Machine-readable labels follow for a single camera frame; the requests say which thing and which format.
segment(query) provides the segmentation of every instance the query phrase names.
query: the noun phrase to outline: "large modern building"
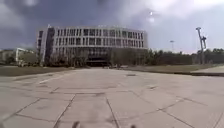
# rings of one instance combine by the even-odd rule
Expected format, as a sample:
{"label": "large modern building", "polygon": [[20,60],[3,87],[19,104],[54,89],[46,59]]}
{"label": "large modern building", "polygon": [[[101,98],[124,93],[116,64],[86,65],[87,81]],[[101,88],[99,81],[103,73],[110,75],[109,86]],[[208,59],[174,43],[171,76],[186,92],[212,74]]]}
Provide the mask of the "large modern building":
{"label": "large modern building", "polygon": [[67,61],[87,56],[87,63],[104,63],[111,49],[148,49],[147,33],[118,27],[52,27],[37,35],[39,61],[48,64],[55,56]]}

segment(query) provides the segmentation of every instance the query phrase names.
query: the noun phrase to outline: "tree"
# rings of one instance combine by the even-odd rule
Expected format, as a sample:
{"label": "tree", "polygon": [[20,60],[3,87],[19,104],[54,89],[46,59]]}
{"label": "tree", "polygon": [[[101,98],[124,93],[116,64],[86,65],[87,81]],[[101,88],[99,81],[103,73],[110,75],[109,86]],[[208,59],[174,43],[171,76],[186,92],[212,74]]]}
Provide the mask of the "tree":
{"label": "tree", "polygon": [[19,60],[23,60],[24,62],[29,64],[35,64],[38,62],[36,54],[31,52],[24,52],[19,56]]}

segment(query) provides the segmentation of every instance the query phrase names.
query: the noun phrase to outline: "white building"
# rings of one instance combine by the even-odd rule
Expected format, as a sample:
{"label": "white building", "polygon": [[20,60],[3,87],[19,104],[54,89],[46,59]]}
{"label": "white building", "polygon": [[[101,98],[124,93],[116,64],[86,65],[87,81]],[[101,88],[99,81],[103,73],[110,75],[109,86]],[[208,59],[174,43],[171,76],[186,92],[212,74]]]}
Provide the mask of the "white building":
{"label": "white building", "polygon": [[41,62],[52,54],[73,53],[88,48],[89,54],[104,54],[106,49],[148,49],[147,33],[118,27],[51,27],[39,31],[37,48]]}

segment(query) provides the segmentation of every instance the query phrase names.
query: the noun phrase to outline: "curb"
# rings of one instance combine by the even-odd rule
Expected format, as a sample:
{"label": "curb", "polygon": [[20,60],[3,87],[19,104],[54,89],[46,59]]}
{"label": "curb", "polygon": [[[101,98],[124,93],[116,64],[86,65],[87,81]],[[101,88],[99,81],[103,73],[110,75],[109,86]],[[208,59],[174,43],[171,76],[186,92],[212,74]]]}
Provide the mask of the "curb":
{"label": "curb", "polygon": [[160,72],[160,71],[146,71],[137,69],[121,69],[126,71],[139,71],[148,73],[160,73],[160,74],[173,74],[173,75],[190,75],[190,76],[211,76],[211,77],[224,77],[224,73],[209,73],[209,72]]}

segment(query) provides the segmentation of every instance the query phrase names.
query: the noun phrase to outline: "street lamp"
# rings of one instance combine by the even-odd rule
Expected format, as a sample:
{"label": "street lamp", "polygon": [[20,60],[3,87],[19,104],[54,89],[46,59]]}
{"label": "street lamp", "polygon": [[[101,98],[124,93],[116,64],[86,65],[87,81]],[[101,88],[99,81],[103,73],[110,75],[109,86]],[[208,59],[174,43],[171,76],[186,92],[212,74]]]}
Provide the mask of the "street lamp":
{"label": "street lamp", "polygon": [[198,36],[199,36],[199,40],[201,44],[201,64],[205,64],[204,48],[203,48],[202,37],[201,37],[201,27],[197,27],[196,30],[198,31]]}
{"label": "street lamp", "polygon": [[174,52],[174,42],[173,40],[170,41],[171,45],[172,45],[172,51]]}

